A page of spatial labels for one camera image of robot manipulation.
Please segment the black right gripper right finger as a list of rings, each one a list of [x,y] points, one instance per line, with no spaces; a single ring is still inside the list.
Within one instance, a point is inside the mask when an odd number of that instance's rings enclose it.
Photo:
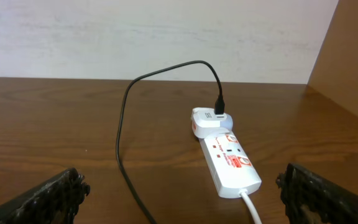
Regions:
[[[358,195],[328,179],[289,163],[275,182],[291,224],[358,224]]]

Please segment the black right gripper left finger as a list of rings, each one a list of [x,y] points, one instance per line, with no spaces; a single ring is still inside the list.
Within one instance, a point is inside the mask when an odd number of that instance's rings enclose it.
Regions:
[[[0,224],[73,223],[90,194],[84,175],[72,167],[0,205]]]

